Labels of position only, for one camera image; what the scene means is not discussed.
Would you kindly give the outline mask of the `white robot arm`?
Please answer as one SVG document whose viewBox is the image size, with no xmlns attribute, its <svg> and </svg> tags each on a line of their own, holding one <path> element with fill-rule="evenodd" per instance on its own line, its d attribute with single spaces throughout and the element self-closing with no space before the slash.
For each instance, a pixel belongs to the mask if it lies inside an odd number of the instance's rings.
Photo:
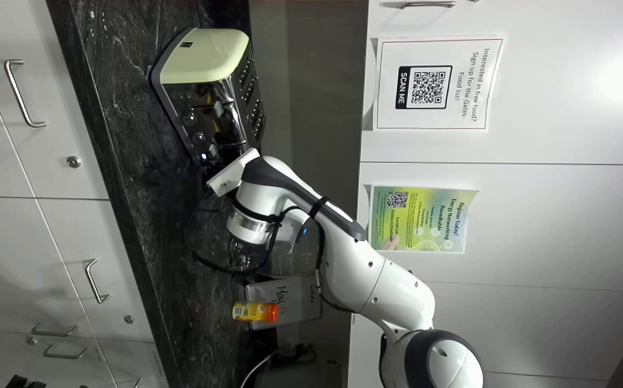
<svg viewBox="0 0 623 388">
<path fill-rule="evenodd" d="M 251 152 L 222 168 L 210 185 L 217 196 L 234 196 L 227 229 L 241 244 L 267 244 L 285 211 L 305 211 L 322 229 L 322 286 L 339 306 L 381 331 L 381 388 L 485 388 L 474 348 L 436 326 L 431 286 L 381 256 L 351 216 L 282 159 Z"/>
</svg>

